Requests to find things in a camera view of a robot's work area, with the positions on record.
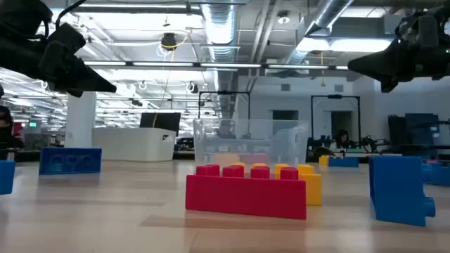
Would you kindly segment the blue toy brick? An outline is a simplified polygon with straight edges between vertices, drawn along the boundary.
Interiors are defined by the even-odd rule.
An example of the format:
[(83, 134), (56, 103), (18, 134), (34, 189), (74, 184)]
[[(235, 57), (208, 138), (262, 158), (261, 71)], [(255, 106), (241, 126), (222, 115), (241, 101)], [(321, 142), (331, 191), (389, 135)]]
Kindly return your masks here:
[(419, 157), (377, 156), (369, 161), (370, 197), (379, 221), (425, 226), (436, 215), (435, 201), (423, 185), (432, 167)]
[(426, 162), (422, 164), (424, 182), (437, 186), (450, 186), (450, 166), (439, 162)]
[(39, 175), (89, 174), (101, 172), (101, 148), (41, 149)]
[(15, 176), (15, 162), (0, 160), (0, 195), (11, 194)]
[(329, 167), (358, 167), (359, 158), (358, 157), (329, 157), (328, 158)]

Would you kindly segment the red toy brick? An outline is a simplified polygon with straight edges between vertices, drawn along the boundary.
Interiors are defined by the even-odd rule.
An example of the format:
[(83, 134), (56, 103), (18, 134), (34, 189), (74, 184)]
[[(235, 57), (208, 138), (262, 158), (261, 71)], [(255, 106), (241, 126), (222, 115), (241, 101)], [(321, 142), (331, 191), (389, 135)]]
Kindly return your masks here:
[(267, 216), (284, 219), (307, 218), (307, 186), (298, 170), (284, 167), (280, 178), (271, 178), (270, 168), (253, 167), (246, 176), (242, 166), (198, 166), (186, 177), (187, 210)]

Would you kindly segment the silver ventilation duct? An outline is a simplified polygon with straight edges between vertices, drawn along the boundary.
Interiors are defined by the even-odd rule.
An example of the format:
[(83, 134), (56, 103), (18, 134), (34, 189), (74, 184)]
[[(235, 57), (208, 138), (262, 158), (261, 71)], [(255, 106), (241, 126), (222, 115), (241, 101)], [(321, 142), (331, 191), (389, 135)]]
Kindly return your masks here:
[[(218, 47), (209, 47), (210, 61), (213, 63), (232, 63), (236, 60), (237, 49), (236, 7), (230, 4), (203, 4), (201, 6), (205, 17), (205, 33), (207, 43)], [(217, 91), (230, 91), (233, 86), (231, 71), (214, 71), (214, 85)], [(234, 113), (233, 96), (218, 95), (221, 118), (231, 119)]]
[(333, 24), (353, 2), (354, 0), (320, 0), (317, 9), (299, 22), (296, 30), (298, 43), (283, 59), (283, 63), (301, 64), (311, 51), (306, 48), (307, 37), (315, 32), (330, 35)]

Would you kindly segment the person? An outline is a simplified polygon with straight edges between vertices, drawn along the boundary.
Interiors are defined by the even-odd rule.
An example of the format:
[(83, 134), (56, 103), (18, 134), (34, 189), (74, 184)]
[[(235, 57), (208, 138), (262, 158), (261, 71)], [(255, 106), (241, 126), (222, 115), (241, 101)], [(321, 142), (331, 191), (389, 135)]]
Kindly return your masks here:
[(236, 135), (232, 131), (232, 123), (230, 120), (222, 120), (215, 130), (216, 136), (222, 139), (236, 139)]
[(330, 145), (330, 149), (332, 151), (346, 150), (346, 149), (350, 148), (351, 145), (352, 145), (352, 142), (349, 139), (348, 131), (341, 129), (335, 135), (334, 141)]
[(13, 135), (10, 110), (0, 105), (0, 150), (8, 148), (24, 148), (24, 143)]

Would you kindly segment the dark cabinet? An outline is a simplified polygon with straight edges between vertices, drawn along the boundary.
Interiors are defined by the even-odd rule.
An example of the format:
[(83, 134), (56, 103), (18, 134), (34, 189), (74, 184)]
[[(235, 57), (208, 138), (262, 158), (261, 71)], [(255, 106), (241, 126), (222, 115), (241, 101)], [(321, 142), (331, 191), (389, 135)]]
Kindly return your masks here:
[(434, 145), (439, 135), (439, 118), (431, 113), (406, 113), (387, 117), (392, 145)]

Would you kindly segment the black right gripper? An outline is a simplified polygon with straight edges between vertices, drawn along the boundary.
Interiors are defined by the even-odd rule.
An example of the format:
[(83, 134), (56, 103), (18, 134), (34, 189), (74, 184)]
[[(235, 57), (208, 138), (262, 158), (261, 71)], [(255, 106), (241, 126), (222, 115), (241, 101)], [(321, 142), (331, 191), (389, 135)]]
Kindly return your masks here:
[(440, 80), (450, 76), (450, 4), (416, 11), (401, 19), (397, 39), (383, 51), (355, 58), (347, 67), (380, 82), (382, 93), (416, 77)]

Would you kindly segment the black ceiling device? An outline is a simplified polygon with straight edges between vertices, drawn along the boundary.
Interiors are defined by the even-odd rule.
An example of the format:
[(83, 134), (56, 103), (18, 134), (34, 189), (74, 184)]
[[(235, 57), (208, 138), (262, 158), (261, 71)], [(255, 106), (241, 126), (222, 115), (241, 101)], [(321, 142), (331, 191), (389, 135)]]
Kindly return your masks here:
[(175, 33), (164, 33), (160, 44), (166, 51), (175, 50), (177, 48)]

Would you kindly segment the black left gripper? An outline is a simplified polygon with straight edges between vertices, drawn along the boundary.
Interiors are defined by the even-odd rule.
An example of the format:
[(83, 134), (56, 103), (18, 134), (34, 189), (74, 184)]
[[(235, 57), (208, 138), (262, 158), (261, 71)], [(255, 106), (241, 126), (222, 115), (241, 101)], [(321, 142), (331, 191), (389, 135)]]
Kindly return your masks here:
[(0, 34), (0, 67), (50, 82), (75, 97), (86, 91), (115, 93), (115, 85), (75, 55), (85, 44), (83, 35), (67, 23), (43, 41)]

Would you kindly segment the black metal rig frame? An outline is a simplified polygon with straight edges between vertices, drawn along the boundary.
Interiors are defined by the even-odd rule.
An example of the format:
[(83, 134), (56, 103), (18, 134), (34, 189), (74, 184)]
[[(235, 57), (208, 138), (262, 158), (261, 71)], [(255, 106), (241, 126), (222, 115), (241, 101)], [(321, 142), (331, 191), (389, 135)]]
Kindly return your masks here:
[(352, 136), (353, 139), (361, 139), (361, 101), (359, 96), (343, 96), (339, 94), (313, 95), (310, 97), (310, 123), (311, 137), (316, 138), (322, 135), (330, 135), (330, 120), (326, 120), (326, 113), (329, 112), (352, 112), (352, 127), (357, 130)]
[(236, 111), (236, 104), (238, 102), (238, 96), (247, 96), (247, 118), (251, 118), (251, 93), (249, 91), (199, 91), (198, 92), (198, 109), (197, 118), (201, 118), (201, 107), (204, 102), (218, 102), (218, 109), (215, 110), (219, 113), (219, 117), (222, 119), (231, 119)]

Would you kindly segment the white plastic bin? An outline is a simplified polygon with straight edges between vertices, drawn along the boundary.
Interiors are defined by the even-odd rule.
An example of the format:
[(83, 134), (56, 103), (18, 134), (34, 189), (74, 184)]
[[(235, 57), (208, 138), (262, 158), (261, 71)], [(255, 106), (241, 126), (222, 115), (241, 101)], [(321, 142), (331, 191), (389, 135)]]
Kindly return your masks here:
[(103, 160), (164, 162), (172, 160), (176, 132), (158, 128), (95, 128), (93, 145)]

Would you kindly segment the black monitor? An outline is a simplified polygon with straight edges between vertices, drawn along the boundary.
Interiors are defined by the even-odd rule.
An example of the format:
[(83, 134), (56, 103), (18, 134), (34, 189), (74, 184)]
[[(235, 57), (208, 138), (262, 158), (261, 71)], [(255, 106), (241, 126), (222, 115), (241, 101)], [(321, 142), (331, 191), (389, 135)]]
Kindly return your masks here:
[(178, 135), (180, 120), (180, 112), (143, 112), (139, 127), (165, 129)]

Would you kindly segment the clear plastic bin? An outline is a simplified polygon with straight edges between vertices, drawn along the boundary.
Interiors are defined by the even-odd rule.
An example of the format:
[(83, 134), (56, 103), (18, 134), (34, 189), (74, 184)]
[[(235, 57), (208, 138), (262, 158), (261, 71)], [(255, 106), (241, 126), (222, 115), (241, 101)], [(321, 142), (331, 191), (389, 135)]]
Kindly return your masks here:
[[(232, 121), (236, 139), (218, 138), (222, 120)], [(309, 122), (273, 119), (195, 119), (193, 140), (198, 164), (222, 167), (237, 162), (297, 165), (305, 162)]]

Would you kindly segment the overhead light bar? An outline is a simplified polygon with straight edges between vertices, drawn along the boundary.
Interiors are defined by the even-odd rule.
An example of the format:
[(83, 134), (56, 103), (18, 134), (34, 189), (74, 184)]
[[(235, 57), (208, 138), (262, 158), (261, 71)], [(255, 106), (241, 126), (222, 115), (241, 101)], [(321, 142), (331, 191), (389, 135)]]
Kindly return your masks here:
[(217, 69), (273, 69), (273, 70), (339, 70), (349, 68), (345, 65), (285, 65), (267, 63), (202, 63), (202, 62), (155, 62), (155, 61), (85, 61), (92, 67), (192, 67), (192, 68), (217, 68)]

